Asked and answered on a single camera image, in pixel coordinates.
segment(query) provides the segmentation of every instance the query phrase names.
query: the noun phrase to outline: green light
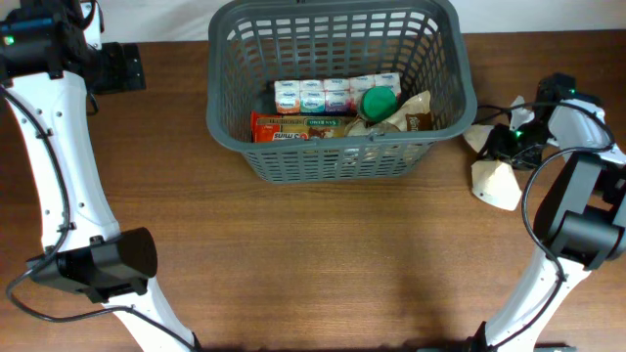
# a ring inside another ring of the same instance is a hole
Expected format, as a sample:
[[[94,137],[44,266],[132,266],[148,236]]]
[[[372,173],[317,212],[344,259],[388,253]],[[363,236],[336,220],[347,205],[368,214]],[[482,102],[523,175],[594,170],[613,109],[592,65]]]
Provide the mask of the green light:
[[[13,45],[16,42],[16,38],[13,35],[7,35],[4,37],[4,43],[6,45]]]

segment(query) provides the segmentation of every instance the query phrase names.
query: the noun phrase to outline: plastic wrapper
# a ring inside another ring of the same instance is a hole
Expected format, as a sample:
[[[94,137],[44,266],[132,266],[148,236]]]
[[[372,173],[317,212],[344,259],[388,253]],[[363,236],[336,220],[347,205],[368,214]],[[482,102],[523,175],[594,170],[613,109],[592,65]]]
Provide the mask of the plastic wrapper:
[[[392,116],[373,126],[369,126],[368,122],[358,117],[346,127],[345,135],[368,136],[428,130],[432,130],[432,114],[430,113],[430,92],[425,91],[409,99]]]

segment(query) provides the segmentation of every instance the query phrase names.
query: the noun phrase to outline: green bottle cap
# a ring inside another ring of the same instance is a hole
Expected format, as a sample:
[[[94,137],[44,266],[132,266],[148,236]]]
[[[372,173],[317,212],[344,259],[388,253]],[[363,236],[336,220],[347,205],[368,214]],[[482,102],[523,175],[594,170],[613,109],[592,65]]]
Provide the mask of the green bottle cap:
[[[398,101],[387,87],[374,87],[363,95],[360,112],[372,122],[381,122],[398,110]]]

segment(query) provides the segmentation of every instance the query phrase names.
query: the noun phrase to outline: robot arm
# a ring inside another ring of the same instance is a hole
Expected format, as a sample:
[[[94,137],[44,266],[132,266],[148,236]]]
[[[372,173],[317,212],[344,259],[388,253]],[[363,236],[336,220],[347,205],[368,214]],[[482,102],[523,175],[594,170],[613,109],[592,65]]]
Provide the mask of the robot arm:
[[[71,20],[77,9],[84,18],[92,11],[98,14],[82,31]],[[21,10],[0,22],[0,79],[15,100],[9,106],[22,131],[39,195],[44,249],[50,250],[59,240],[64,204],[42,138],[52,145],[61,167],[71,221],[56,258],[30,277],[45,286],[85,294],[107,308],[132,307],[188,343],[136,315],[115,312],[145,351],[189,351],[195,338],[178,321],[157,283],[154,240],[146,229],[120,232],[100,183],[87,129],[88,90],[104,94],[144,87],[138,51],[133,46],[101,43],[103,26],[95,2],[22,2]],[[73,29],[63,37],[51,36],[60,26]],[[113,80],[113,76],[125,78]],[[24,110],[47,136],[40,136],[28,123]],[[45,254],[33,258],[28,266],[44,258]]]
[[[574,87],[563,89],[554,84],[562,82],[558,78],[559,76],[557,79],[553,78],[551,84],[540,85],[537,101],[541,102],[542,97],[546,98],[546,91],[554,93],[565,90],[575,93]],[[548,99],[553,99],[555,95],[548,96]],[[582,99],[568,97],[569,99],[563,100],[559,95],[556,96],[557,102],[590,111],[604,123],[604,111],[588,96],[582,96]],[[556,107],[528,111],[520,115],[523,116],[523,121],[515,120],[513,114],[509,134],[512,138],[530,134],[527,138],[531,143],[547,140],[562,150],[572,147],[600,149],[610,144],[609,137],[598,123],[580,110]],[[518,151],[526,150],[525,145],[514,148]],[[500,147],[493,151],[495,154],[517,154],[518,152],[511,153],[514,148],[507,150]],[[541,150],[538,153],[532,151],[524,157],[523,165],[536,163],[537,157],[541,157]],[[505,307],[479,332],[483,345],[479,351],[490,350],[489,346],[498,346],[499,352],[532,351],[541,331],[569,293],[589,277],[593,270],[600,268],[606,260],[616,259],[626,248],[626,241],[623,240],[626,228],[626,174],[622,168],[626,156],[613,146],[607,152],[574,153],[565,155],[565,158],[566,166],[537,211],[533,232],[557,256],[566,281],[559,285],[560,272],[557,266],[547,258],[542,248],[536,246],[529,267]],[[589,205],[592,195],[602,196],[611,209],[602,210]],[[526,330],[518,333],[529,324]]]

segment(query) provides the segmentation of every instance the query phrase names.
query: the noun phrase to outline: gray plastic basket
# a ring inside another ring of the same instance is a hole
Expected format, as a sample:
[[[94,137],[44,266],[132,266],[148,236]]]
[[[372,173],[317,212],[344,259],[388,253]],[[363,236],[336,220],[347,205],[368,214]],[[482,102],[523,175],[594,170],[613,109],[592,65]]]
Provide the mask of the gray plastic basket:
[[[208,129],[270,182],[399,176],[475,118],[466,47],[447,0],[234,1],[215,14],[208,36]],[[250,112],[269,83],[381,72],[400,72],[401,103],[430,91],[433,131],[251,142]]]

